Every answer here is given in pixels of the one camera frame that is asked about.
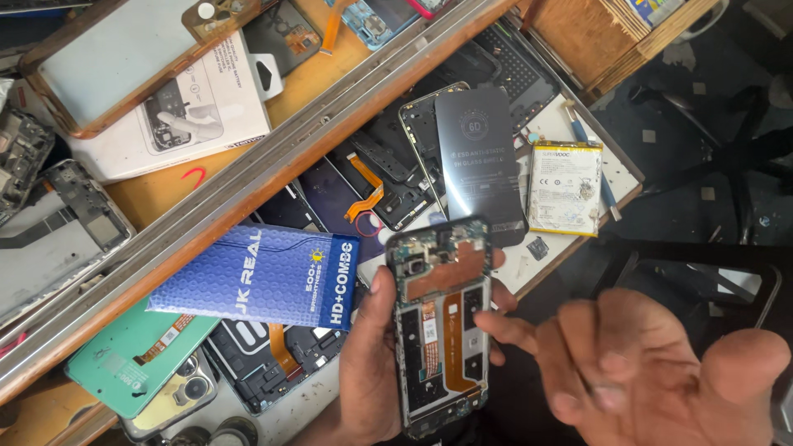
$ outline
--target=qr code sticker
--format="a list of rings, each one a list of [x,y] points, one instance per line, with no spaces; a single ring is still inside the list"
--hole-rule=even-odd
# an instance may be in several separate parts
[[[179,331],[177,329],[175,329],[174,327],[171,327],[171,328],[168,329],[168,331],[165,332],[165,334],[163,335],[163,337],[160,340],[163,342],[163,344],[168,345],[168,344],[170,344],[170,342],[172,340],[174,340],[174,338],[178,334],[179,334]]]
[[[430,344],[438,340],[438,330],[435,319],[424,321],[424,343]]]

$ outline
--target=screen assembly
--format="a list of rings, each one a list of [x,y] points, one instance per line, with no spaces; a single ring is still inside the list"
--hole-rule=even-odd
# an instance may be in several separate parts
[[[489,338],[473,315],[490,307],[488,224],[471,217],[393,237],[396,361],[403,428],[429,435],[487,399]]]

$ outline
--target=white box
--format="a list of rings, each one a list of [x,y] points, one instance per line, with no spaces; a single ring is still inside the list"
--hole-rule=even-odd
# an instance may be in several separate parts
[[[273,74],[267,92],[257,63]],[[107,184],[262,139],[271,131],[264,101],[282,90],[273,56],[247,54],[237,32],[90,140],[61,131],[24,80],[9,102],[55,127],[72,157]]]

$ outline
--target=hand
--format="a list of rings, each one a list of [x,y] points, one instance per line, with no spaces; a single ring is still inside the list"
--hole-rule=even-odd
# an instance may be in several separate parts
[[[494,250],[494,267],[503,265],[504,259],[503,251]],[[339,357],[339,398],[289,444],[373,444],[400,432],[392,318],[396,299],[391,271],[379,267]],[[518,305],[507,287],[495,279],[492,300],[501,311]],[[503,364],[504,354],[494,348],[490,359]]]
[[[700,363],[674,315],[628,290],[565,304],[537,328],[484,312],[475,322],[534,355],[551,411],[590,446],[771,443],[771,386],[791,358],[774,333],[731,333]]]

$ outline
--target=green phone back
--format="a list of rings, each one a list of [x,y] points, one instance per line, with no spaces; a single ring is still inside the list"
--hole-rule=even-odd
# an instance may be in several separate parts
[[[180,316],[145,311],[148,296],[120,315],[69,359],[66,374],[124,418],[133,418],[151,401],[220,319],[196,316],[151,362],[143,355]]]

